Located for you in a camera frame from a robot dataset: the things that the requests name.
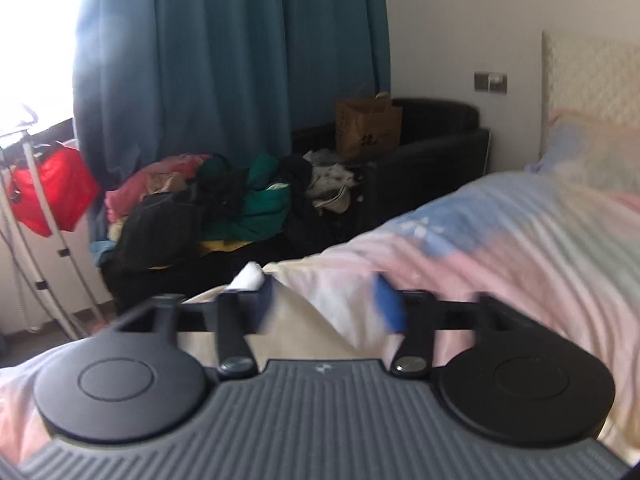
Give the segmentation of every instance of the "black mechanical device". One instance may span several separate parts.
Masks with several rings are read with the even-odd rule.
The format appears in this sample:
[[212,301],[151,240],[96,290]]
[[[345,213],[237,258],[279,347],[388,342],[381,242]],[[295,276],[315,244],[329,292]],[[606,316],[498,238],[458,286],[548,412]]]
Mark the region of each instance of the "black mechanical device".
[[[245,342],[271,303],[260,290],[213,303],[162,296],[79,343],[35,384],[51,443],[9,479],[566,479],[634,472],[595,437],[614,399],[609,371],[561,336],[480,295],[473,303],[376,295],[404,339],[379,360],[271,360]],[[177,332],[215,333],[203,368]],[[433,367],[438,330],[475,345]]]

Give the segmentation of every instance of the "white logo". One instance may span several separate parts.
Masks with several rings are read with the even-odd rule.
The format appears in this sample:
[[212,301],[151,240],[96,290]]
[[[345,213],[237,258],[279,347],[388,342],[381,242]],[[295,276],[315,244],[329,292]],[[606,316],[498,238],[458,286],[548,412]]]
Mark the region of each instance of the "white logo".
[[331,365],[329,363],[322,363],[321,365],[318,365],[316,367],[316,372],[319,372],[321,374],[325,374],[329,370],[331,370]]

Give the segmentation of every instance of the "black leather sofa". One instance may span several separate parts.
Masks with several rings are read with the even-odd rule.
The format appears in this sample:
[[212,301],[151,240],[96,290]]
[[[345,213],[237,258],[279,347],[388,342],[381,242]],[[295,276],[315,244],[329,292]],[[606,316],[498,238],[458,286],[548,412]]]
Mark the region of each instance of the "black leather sofa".
[[[401,106],[400,147],[350,165],[360,185],[354,232],[371,230],[395,216],[457,190],[486,172],[490,133],[473,106],[436,99],[394,99]],[[335,125],[293,133],[293,152],[335,149]]]
[[[478,110],[432,99],[396,99],[395,103],[404,109],[401,145],[388,155],[350,165],[359,180],[356,196],[361,200],[353,200],[350,210],[335,218],[342,222],[335,242],[452,192],[486,170],[490,134],[479,127]],[[293,152],[299,154],[335,148],[335,126],[297,131],[292,142]],[[155,294],[190,297],[229,283],[250,261],[265,265],[307,255],[279,234],[232,253],[210,253],[163,270],[130,274],[111,259],[100,272],[121,314]]]

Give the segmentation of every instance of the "bed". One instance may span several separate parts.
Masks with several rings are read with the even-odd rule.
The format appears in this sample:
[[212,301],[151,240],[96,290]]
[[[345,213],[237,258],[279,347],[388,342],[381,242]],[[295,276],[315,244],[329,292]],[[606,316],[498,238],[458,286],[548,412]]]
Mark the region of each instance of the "bed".
[[[388,363],[399,339],[372,300],[377,272],[397,288],[449,300],[490,292],[609,367],[616,400],[600,437],[637,462],[640,46],[546,32],[543,87],[539,164],[486,176],[316,256],[266,266],[278,282],[277,307],[268,335],[250,339],[258,360],[378,356]],[[254,280],[248,271],[234,286]],[[467,333],[442,335],[438,363],[469,344]],[[181,345],[214,364],[210,337],[183,334]],[[0,452],[14,462],[48,438],[30,393],[37,371],[63,351],[0,372]]]

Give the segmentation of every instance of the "red bag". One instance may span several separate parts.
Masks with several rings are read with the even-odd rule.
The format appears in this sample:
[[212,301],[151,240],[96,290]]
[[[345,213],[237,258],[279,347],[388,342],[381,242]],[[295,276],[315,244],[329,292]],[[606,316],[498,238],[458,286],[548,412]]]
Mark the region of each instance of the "red bag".
[[[100,191],[80,152],[65,146],[59,148],[39,165],[38,175],[59,229],[73,231]],[[29,170],[14,170],[9,196],[16,187],[20,191],[19,200],[11,205],[15,217],[40,236],[51,236]]]

